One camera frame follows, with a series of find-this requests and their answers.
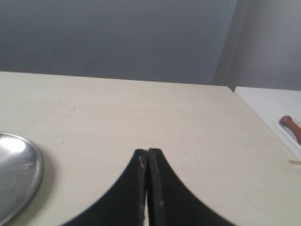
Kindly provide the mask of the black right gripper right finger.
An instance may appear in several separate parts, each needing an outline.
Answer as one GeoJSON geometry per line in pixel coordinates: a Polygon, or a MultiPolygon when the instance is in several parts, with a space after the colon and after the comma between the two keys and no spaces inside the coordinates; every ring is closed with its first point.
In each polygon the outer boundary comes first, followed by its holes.
{"type": "Polygon", "coordinates": [[[150,226],[232,226],[178,178],[160,149],[148,151],[150,226]]]}

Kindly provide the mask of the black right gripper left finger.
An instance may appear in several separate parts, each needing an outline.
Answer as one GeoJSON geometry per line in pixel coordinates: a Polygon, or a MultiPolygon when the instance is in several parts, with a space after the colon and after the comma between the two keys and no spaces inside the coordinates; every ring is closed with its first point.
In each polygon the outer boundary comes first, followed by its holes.
{"type": "Polygon", "coordinates": [[[142,226],[148,153],[137,149],[113,186],[65,226],[142,226]]]}

